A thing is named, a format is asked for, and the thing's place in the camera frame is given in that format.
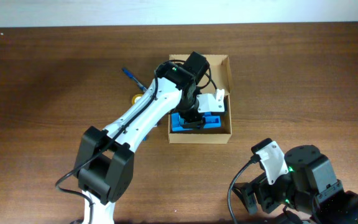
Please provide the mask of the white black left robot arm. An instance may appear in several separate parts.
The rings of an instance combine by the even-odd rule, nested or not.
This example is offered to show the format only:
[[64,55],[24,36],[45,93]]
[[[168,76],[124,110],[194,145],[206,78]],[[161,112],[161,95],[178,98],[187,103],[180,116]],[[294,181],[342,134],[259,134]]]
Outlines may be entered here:
[[85,200],[83,223],[113,223],[115,203],[133,178],[135,152],[167,113],[177,111],[185,129],[204,126],[199,82],[210,70],[197,52],[186,60],[163,62],[128,111],[102,130],[91,126],[85,131],[73,173]]

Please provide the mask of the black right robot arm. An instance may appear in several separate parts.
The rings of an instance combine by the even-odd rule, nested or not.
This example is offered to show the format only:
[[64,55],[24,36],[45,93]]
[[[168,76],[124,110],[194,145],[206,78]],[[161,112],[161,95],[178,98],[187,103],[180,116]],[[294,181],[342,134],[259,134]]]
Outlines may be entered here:
[[251,151],[250,160],[229,185],[229,210],[235,194],[250,215],[284,206],[281,214],[262,223],[358,223],[358,194],[344,191],[331,161],[316,146],[283,152],[267,138]]

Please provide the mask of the yellow tape roll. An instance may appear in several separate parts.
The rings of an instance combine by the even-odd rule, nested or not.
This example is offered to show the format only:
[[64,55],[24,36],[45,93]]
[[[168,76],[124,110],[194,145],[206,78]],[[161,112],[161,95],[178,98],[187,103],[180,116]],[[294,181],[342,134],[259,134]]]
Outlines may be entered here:
[[138,100],[140,100],[143,97],[143,94],[136,94],[132,97],[131,103],[132,105],[135,105]]

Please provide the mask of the blue tape dispenser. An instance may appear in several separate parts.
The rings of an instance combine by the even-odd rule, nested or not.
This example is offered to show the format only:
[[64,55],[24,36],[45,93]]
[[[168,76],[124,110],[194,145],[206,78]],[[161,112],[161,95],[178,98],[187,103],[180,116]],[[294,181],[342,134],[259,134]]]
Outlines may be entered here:
[[221,127],[220,116],[212,115],[210,112],[205,113],[200,121],[188,123],[179,113],[171,114],[171,124],[173,132],[192,131],[196,129],[213,129]]

